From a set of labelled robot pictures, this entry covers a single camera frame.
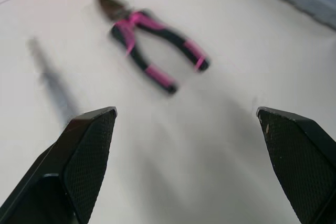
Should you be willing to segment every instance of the white table surface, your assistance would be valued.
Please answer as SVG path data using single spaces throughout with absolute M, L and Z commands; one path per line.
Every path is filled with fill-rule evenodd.
M 193 38 L 194 73 L 168 44 L 143 51 L 180 83 L 167 98 L 114 43 L 92 0 L 0 5 L 0 203 L 61 132 L 26 40 L 39 37 L 82 112 L 116 106 L 90 223 L 299 223 L 272 170 L 258 106 L 301 114 L 336 137 L 336 34 L 280 0 L 129 0 Z

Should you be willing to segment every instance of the pliers handle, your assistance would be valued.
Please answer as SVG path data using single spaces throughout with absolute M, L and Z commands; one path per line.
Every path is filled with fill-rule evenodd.
M 127 53 L 139 68 L 168 93 L 175 93 L 177 91 L 177 84 L 173 78 L 154 64 L 149 63 L 142 56 L 136 45 L 134 34 L 135 26 L 169 41 L 187 57 L 194 65 L 195 70 L 202 72 L 208 68 L 209 62 L 200 48 L 191 40 L 183 38 L 181 35 L 154 20 L 147 12 L 143 10 L 134 12 L 128 19 L 122 19 L 116 22 L 111 30 L 113 38 L 127 49 Z

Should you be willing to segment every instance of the pliers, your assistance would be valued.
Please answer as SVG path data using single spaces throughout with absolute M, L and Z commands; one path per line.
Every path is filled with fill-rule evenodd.
M 111 29 L 112 37 L 126 48 L 127 54 L 136 65 L 169 94 L 177 91 L 177 84 L 173 78 L 142 56 L 134 34 L 136 27 L 172 43 L 194 65 L 196 71 L 203 72 L 209 67 L 209 60 L 194 42 L 156 21 L 147 11 L 134 11 L 123 0 L 98 0 L 98 3 L 104 14 L 110 20 L 116 21 Z

